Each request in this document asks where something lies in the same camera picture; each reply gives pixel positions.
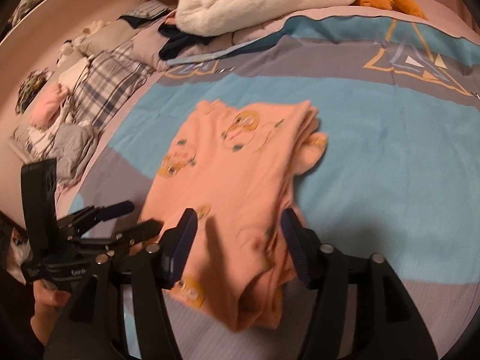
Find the person's left hand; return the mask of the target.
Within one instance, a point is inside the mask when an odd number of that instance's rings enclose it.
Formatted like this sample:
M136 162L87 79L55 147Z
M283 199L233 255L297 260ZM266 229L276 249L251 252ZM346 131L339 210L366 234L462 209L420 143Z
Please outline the person's left hand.
M43 280L36 280L33 283L33 295L35 299L34 315L30 319L30 324L36 338L46 345L60 311L68 303L71 294L47 289Z

